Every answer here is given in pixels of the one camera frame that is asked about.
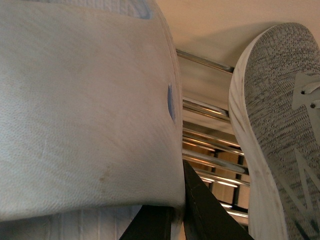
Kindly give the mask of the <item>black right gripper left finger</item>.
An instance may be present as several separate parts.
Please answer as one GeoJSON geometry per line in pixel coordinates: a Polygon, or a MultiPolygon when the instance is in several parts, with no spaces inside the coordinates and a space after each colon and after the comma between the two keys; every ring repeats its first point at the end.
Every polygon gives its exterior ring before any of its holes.
{"type": "Polygon", "coordinates": [[[174,209],[143,205],[120,240],[170,240],[174,209]]]}

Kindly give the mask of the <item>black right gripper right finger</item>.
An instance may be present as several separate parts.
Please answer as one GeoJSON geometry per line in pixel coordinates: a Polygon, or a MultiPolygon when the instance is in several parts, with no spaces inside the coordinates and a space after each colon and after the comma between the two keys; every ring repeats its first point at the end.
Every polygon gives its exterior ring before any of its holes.
{"type": "Polygon", "coordinates": [[[185,181],[184,232],[187,240],[251,240],[222,207],[192,166],[183,161],[185,181]]]}

